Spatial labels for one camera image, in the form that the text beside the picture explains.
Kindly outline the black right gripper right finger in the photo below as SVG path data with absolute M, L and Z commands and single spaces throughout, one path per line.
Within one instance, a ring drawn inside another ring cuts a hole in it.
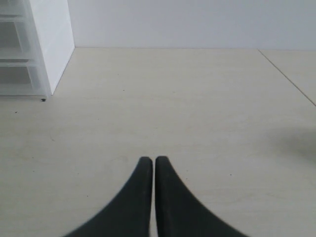
M 190 192 L 165 156 L 155 161 L 155 209 L 159 237 L 244 236 Z

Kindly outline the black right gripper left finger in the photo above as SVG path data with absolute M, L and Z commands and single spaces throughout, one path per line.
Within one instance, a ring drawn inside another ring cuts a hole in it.
M 149 237 L 153 161 L 141 157 L 117 195 L 68 237 Z

